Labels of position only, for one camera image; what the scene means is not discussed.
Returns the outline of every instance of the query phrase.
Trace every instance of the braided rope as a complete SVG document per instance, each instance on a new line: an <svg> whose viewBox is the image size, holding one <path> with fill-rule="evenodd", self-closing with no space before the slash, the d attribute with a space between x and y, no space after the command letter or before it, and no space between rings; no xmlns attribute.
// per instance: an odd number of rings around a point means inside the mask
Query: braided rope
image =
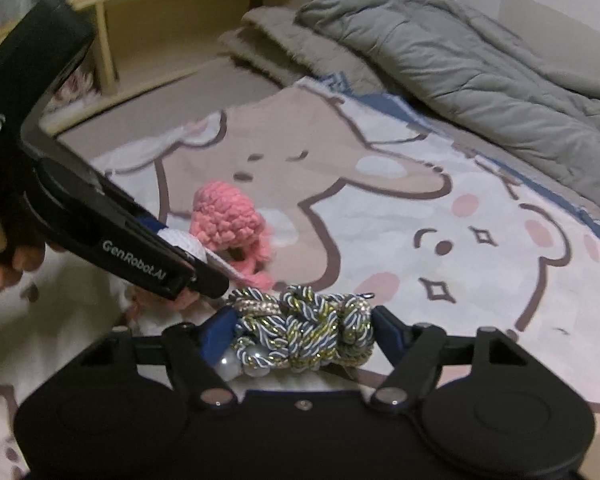
<svg viewBox="0 0 600 480"><path fill-rule="evenodd" d="M247 287L228 299L240 315L232 348L245 367L318 370L364 364L373 350L373 294L316 294L293 285L276 300Z"/></svg>

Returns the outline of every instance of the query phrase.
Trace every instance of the bedsheet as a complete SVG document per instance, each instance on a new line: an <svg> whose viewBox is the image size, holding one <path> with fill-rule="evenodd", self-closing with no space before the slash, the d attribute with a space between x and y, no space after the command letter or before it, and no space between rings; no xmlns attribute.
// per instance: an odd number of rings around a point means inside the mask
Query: bedsheet
<svg viewBox="0 0 600 480"><path fill-rule="evenodd" d="M304 79L96 164L184 229L195 189L231 182L274 232L276 288L372 291L404 322L459 335L497 326L600 414L600 239L448 137ZM376 351L355 379L389 371Z"/></svg>
<svg viewBox="0 0 600 480"><path fill-rule="evenodd" d="M475 155L479 154L485 156L493 164L504 170L506 173L509 173L510 175L519 179L527 187L530 187L547 200L555 203L557 206L570 213L579 221L586 224L600 240L600 208L597 208L594 203L577 195L572 190L561 186L558 182L553 181L549 179L549 177L539 173L522 160L512 158L512 156L503 150L499 150L496 155L487 156L483 150L490 148L490 152L492 152L494 151L494 148L497 150L497 147L492 144L488 144L486 141L480 139L480 137L477 137L474 134L471 134L470 132L459 130L450 123L436 121L437 124L435 124L426 115L415 110L400 96L392 94L355 95L348 86L346 78L343 74L333 74L327 78L322 78L320 81L325 83L331 91L342 92L354 96L366 106L374 108L379 112L409 123L419 124L420 126L440 136L451 138L454 141L457 141L455 142L456 146L462 146L462 149L467 153L473 151L475 152ZM465 134L462 136L462 140L458 139L457 133ZM468 140L471 140L472 146L468 145ZM517 169L510 165L512 162L515 162L515 167Z"/></svg>

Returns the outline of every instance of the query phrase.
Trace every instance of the pink crocheted toy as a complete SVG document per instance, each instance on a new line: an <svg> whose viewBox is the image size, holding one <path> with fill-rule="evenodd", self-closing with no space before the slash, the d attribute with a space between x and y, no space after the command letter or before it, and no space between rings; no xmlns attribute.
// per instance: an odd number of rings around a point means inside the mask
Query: pink crocheted toy
<svg viewBox="0 0 600 480"><path fill-rule="evenodd" d="M271 259L267 226L253 202L236 187L224 182L202 186L193 199L189 232L215 253L229 251L230 264L242 273L244 285L273 287L273 279L262 270Z"/></svg>

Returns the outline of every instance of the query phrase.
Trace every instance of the wooden headboard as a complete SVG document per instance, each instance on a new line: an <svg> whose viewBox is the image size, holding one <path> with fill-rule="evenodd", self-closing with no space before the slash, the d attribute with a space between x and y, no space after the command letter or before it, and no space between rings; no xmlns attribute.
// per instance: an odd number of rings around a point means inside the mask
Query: wooden headboard
<svg viewBox="0 0 600 480"><path fill-rule="evenodd" d="M258 6L298 8L310 0L69 0L93 23L87 63L100 94L71 112L43 120L58 134L144 92L193 74L222 52L220 34ZM15 22L0 28L0 42Z"/></svg>

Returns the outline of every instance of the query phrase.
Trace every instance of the white ball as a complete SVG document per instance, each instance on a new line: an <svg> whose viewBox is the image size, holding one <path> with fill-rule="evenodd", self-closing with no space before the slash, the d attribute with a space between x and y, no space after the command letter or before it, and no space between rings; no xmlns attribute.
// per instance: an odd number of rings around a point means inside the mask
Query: white ball
<svg viewBox="0 0 600 480"><path fill-rule="evenodd" d="M197 259L206 263L206 251L200 240L186 231L178 229L165 228L158 231L158 236L168 244L179 247L189 254L193 254Z"/></svg>
<svg viewBox="0 0 600 480"><path fill-rule="evenodd" d="M242 374L242 363L235 356L233 348L224 351L214 370L225 383Z"/></svg>

